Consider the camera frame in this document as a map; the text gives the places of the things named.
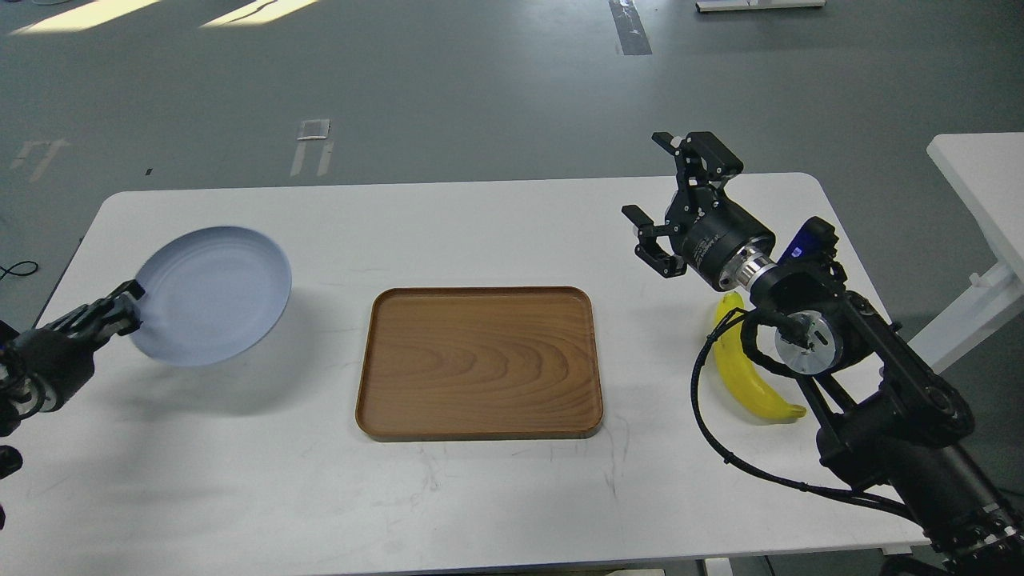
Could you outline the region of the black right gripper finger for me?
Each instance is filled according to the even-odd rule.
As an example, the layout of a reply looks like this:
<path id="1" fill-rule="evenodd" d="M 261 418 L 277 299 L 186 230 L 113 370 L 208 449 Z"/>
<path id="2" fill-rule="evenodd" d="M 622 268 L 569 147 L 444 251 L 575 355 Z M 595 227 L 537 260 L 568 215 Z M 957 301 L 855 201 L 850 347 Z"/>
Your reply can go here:
<path id="1" fill-rule="evenodd" d="M 665 131 L 651 135 L 675 161 L 676 183 L 680 190 L 698 186 L 724 186 L 745 171 L 745 164 L 710 131 L 676 136 Z"/>
<path id="2" fill-rule="evenodd" d="M 643 260 L 654 272 L 659 273 L 663 278 L 676 278 L 686 273 L 687 263 L 684 262 L 682 256 L 675 252 L 666 251 L 658 243 L 662 238 L 677 239 L 680 237 L 680 227 L 673 223 L 655 225 L 654 220 L 647 212 L 636 205 L 623 206 L 622 215 L 625 215 L 634 227 L 637 239 L 634 252 L 637 258 Z"/>

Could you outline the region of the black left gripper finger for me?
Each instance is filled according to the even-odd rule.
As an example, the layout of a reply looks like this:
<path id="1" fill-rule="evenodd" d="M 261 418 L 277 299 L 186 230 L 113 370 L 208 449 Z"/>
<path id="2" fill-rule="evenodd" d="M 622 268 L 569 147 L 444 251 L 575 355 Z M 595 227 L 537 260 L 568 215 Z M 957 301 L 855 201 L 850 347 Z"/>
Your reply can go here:
<path id="1" fill-rule="evenodd" d="M 97 340 L 110 340 L 113 336 L 126 336 L 142 327 L 143 321 L 137 314 L 106 314 L 99 319 Z"/>
<path id="2" fill-rule="evenodd" d="M 118 285 L 106 298 L 99 300 L 100 323 L 142 323 L 142 299 L 146 288 L 138 280 L 128 280 Z"/>

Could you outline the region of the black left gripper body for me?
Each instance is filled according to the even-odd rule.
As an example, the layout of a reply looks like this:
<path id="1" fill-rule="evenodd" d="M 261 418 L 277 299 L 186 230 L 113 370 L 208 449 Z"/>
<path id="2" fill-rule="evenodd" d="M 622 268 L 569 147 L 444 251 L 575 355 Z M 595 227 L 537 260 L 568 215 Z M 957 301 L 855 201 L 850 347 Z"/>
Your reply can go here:
<path id="1" fill-rule="evenodd" d="M 17 332 L 6 328 L 6 402 L 10 414 L 54 412 L 95 373 L 93 356 L 103 346 L 96 321 L 55 321 Z"/>

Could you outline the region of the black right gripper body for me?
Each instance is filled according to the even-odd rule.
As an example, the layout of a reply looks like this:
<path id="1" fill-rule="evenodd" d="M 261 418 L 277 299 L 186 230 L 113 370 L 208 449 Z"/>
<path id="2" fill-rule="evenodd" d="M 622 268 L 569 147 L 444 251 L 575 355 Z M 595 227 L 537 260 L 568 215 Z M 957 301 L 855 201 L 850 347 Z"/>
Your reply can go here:
<path id="1" fill-rule="evenodd" d="M 738 258 L 746 249 L 770 254 L 776 236 L 713 186 L 680 186 L 666 209 L 670 248 L 719 292 L 735 288 Z"/>

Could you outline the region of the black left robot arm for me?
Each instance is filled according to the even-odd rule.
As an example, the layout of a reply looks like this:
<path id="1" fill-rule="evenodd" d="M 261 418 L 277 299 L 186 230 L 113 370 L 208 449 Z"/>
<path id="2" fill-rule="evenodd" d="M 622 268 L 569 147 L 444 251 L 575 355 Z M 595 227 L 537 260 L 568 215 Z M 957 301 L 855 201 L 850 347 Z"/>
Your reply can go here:
<path id="1" fill-rule="evenodd" d="M 40 413 L 63 408 L 95 372 L 94 355 L 113 336 L 142 327 L 139 281 L 125 281 L 105 298 L 78 306 L 46 325 L 17 332 L 2 324 L 1 434 L 15 433 Z"/>

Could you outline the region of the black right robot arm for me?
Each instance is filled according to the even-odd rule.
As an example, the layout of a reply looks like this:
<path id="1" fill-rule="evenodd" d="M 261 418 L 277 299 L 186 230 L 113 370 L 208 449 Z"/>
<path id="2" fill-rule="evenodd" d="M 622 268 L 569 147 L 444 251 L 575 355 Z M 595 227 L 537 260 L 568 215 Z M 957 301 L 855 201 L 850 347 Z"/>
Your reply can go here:
<path id="1" fill-rule="evenodd" d="M 908 346 L 859 293 L 847 289 L 838 236 L 808 218 L 779 259 L 775 234 L 727 196 L 743 164 L 710 132 L 654 132 L 675 160 L 677 192 L 658 225 L 642 209 L 635 253 L 664 278 L 695 270 L 719 292 L 746 291 L 752 308 L 714 324 L 690 377 L 696 426 L 724 463 L 743 474 L 829 500 L 914 522 L 943 565 L 886 560 L 882 575 L 1020 575 L 1022 515 L 961 446 L 975 418 L 958 390 Z M 819 430 L 820 463 L 845 489 L 767 474 L 736 456 L 705 424 L 701 372 L 715 342 L 738 327 L 742 356 L 793 379 Z"/>

